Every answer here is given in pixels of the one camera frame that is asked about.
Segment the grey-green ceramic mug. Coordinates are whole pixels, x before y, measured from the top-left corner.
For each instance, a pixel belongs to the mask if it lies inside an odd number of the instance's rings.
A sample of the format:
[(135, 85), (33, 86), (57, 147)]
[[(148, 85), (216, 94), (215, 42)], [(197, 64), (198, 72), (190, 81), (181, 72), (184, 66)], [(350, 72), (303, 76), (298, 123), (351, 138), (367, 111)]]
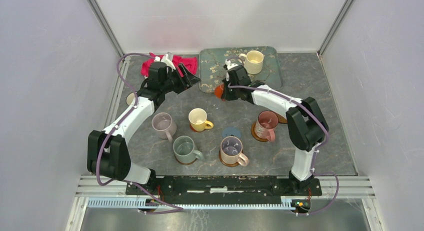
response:
[(198, 150), (194, 140), (187, 135), (176, 138), (173, 141), (172, 150), (175, 158), (183, 163), (192, 162), (194, 159), (205, 160), (203, 153)]

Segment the beige pink tall mug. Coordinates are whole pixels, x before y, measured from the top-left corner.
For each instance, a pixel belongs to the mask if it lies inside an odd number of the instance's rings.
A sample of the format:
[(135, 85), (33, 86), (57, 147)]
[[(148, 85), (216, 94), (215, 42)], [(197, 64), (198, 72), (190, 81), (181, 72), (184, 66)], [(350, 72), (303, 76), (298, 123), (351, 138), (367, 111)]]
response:
[(234, 136), (224, 138), (220, 143), (220, 151), (223, 161), (227, 164), (238, 162), (239, 165), (246, 167), (249, 164), (249, 158), (243, 153), (243, 143)]

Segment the green floral serving tray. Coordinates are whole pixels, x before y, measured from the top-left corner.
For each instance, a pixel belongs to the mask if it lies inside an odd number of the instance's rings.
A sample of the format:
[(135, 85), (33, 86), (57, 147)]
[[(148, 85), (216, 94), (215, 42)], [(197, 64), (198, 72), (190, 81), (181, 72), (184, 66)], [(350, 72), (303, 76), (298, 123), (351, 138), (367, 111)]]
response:
[(238, 56), (250, 51), (259, 51), (264, 55), (262, 71), (258, 74), (249, 74), (250, 79), (264, 82), (274, 90), (281, 89), (283, 77), (276, 49), (272, 46), (244, 46), (203, 49), (198, 58), (197, 75), (201, 79), (200, 90), (204, 93), (213, 93), (226, 76), (225, 60), (229, 59), (231, 62), (239, 64)]

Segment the yellow ceramic mug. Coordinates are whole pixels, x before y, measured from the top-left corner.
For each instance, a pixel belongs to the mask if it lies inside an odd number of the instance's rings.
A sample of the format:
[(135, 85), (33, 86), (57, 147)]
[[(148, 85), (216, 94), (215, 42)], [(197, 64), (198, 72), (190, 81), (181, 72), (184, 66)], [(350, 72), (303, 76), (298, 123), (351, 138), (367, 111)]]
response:
[(208, 120), (207, 112), (202, 108), (194, 108), (188, 114), (190, 126), (196, 132), (203, 132), (214, 127), (214, 124)]

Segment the white mug black handle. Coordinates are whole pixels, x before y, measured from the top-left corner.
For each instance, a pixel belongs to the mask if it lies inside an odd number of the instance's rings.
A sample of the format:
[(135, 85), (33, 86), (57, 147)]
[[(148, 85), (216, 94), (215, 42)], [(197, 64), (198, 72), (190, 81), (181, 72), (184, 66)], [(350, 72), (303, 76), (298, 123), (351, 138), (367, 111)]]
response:
[(136, 99), (136, 96), (135, 96), (135, 94), (133, 93), (133, 92), (131, 92), (131, 93), (129, 93), (128, 95), (127, 95), (127, 97), (126, 97), (126, 104), (128, 105), (128, 106), (133, 106), (134, 105), (134, 103), (135, 103), (135, 99)]

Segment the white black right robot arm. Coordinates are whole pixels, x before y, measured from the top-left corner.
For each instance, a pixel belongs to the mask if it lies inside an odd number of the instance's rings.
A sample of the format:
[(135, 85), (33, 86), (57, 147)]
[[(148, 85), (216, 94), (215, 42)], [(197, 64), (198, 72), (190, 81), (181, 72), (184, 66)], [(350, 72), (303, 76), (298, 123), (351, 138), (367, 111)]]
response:
[(308, 97), (295, 98), (278, 92), (262, 81), (251, 81), (246, 69), (239, 64), (224, 65), (221, 99), (226, 101), (243, 100), (265, 107), (287, 121), (289, 138), (295, 146), (294, 163), (289, 180), (289, 190), (302, 195), (309, 189), (309, 179), (313, 175), (316, 153), (329, 137), (329, 126), (317, 101)]

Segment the lilac ceramic mug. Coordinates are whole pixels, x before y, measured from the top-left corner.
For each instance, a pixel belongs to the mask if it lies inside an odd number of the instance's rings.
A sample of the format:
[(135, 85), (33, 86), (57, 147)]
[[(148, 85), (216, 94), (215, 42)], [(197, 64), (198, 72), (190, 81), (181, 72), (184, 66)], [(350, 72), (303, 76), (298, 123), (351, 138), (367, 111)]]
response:
[(160, 112), (156, 114), (151, 121), (151, 125), (159, 138), (173, 143), (173, 136), (177, 131), (177, 125), (169, 113)]

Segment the blue round coaster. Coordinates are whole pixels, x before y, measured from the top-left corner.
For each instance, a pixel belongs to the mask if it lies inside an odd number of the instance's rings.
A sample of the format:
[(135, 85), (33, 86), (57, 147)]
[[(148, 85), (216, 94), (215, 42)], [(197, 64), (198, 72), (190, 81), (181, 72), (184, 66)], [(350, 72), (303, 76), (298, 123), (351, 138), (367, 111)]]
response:
[(226, 137), (236, 137), (238, 139), (241, 139), (242, 133), (236, 127), (228, 126), (228, 127), (223, 129), (221, 136), (222, 136), (223, 139), (226, 138)]

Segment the pink floral patterned mug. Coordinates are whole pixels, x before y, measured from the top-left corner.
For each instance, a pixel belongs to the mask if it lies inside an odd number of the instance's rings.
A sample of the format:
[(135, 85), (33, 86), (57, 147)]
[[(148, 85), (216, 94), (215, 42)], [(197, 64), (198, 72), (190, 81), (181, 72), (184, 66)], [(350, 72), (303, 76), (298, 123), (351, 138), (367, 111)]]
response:
[(262, 111), (256, 120), (253, 133), (261, 140), (274, 142), (276, 139), (275, 129), (279, 124), (278, 116), (270, 110)]

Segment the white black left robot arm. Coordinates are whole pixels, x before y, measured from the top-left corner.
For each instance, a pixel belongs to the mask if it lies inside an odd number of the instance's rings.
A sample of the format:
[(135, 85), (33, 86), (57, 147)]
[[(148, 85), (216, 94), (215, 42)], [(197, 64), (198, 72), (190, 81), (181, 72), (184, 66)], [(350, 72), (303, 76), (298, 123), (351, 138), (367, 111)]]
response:
[(88, 135), (87, 170), (113, 180), (138, 183), (145, 195), (153, 194), (157, 181), (151, 177), (152, 170), (131, 161), (128, 143), (165, 101), (167, 93), (180, 94), (200, 81), (183, 63), (172, 69), (164, 62), (153, 62), (130, 106), (112, 124)]

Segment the glossy wooden ridged coaster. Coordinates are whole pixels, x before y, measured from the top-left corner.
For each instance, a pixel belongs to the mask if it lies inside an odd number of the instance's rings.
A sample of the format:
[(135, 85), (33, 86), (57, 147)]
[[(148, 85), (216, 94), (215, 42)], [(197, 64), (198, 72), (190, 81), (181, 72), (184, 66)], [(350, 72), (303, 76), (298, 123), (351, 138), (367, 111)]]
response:
[(185, 163), (185, 162), (181, 162), (181, 161), (179, 161), (178, 159), (176, 159), (176, 161), (177, 161), (179, 164), (181, 164), (181, 165), (185, 165), (185, 166), (191, 165), (191, 164), (195, 163), (197, 160), (198, 160), (198, 159), (197, 159), (197, 158), (195, 158), (193, 161), (188, 162), (188, 163)]

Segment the small orange cup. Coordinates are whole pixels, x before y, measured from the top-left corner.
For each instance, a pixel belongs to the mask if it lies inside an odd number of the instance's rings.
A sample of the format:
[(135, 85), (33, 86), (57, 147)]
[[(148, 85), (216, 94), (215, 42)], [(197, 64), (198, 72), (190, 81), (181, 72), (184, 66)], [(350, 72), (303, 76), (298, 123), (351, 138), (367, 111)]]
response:
[(222, 98), (223, 93), (224, 93), (224, 84), (220, 84), (219, 86), (217, 86), (217, 87), (215, 88), (215, 90), (214, 90), (214, 95), (215, 95), (217, 98), (221, 99), (221, 98)]

